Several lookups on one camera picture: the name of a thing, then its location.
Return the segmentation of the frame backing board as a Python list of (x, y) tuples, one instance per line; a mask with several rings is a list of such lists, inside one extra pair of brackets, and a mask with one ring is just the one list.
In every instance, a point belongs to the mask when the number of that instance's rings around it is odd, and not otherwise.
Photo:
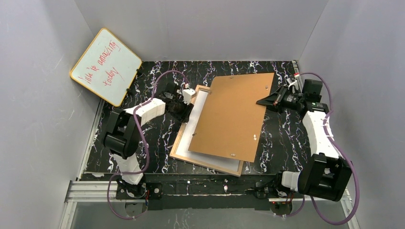
[(266, 108), (256, 101), (269, 96), (273, 73), (213, 78), (197, 136), (213, 137), (220, 156), (254, 162)]

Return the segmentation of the printed photo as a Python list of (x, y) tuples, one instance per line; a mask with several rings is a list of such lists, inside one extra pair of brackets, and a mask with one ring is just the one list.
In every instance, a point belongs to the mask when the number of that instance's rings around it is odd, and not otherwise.
[(181, 124), (170, 152), (170, 157), (198, 165), (206, 169), (240, 177), (242, 173), (243, 161), (197, 153), (189, 150), (190, 143), (195, 135), (195, 128), (197, 126), (205, 100), (210, 92), (210, 88), (198, 85), (195, 90), (196, 96), (191, 100), (194, 107), (191, 111), (189, 121)]

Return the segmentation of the wooden picture frame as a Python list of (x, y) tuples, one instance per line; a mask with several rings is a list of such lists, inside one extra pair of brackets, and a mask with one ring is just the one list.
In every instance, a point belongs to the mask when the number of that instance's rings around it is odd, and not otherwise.
[(229, 159), (234, 159), (233, 157), (230, 157), (230, 156), (220, 156), (218, 154), (219, 149), (218, 148), (214, 149), (214, 146), (216, 146), (216, 144), (213, 142), (213, 140), (215, 140), (215, 139), (213, 137), (208, 136), (208, 131), (203, 131), (203, 136), (198, 137), (196, 130), (198, 129), (199, 125), (200, 125), (200, 123), (198, 121), (197, 126), (196, 126), (195, 131), (194, 131), (195, 135), (193, 136), (192, 141), (190, 143), (190, 147), (189, 147), (190, 151), (194, 151), (194, 152), (197, 152), (197, 153), (208, 154), (208, 155), (212, 155), (212, 156), (219, 156), (219, 157), (225, 157), (225, 158), (229, 158)]

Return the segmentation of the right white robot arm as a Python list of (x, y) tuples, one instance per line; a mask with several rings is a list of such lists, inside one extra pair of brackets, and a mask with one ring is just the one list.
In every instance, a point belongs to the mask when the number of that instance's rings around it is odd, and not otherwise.
[(312, 79), (305, 80), (300, 92), (283, 85), (256, 104), (278, 113), (285, 109), (297, 111), (309, 139), (308, 164), (300, 172), (279, 171), (271, 188), (337, 202), (346, 189), (352, 169), (330, 142), (332, 136), (325, 133), (330, 110), (321, 102), (322, 87), (322, 81)]

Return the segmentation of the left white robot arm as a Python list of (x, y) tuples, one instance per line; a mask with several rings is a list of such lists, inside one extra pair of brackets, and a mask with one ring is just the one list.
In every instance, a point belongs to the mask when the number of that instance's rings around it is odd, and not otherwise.
[(166, 113), (182, 123), (188, 122), (195, 95), (196, 91), (189, 84), (169, 83), (157, 96), (132, 108), (116, 108), (111, 112), (102, 143), (121, 172), (117, 182), (130, 197), (141, 198), (147, 193), (145, 186), (140, 184), (143, 172), (135, 155), (139, 142), (144, 139), (142, 126)]

